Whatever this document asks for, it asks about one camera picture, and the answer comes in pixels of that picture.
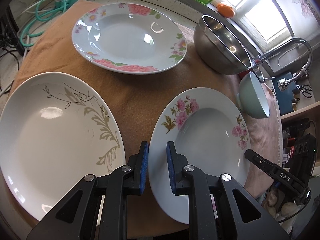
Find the white gloved right hand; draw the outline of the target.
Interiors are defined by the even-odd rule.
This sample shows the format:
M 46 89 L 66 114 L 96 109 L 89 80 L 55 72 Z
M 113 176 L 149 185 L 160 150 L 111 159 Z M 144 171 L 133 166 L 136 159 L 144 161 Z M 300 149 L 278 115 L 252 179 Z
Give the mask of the white gloved right hand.
M 276 220 L 289 218 L 299 211 L 298 205 L 285 198 L 285 194 L 278 189 L 270 189 L 262 202 L 263 208 Z

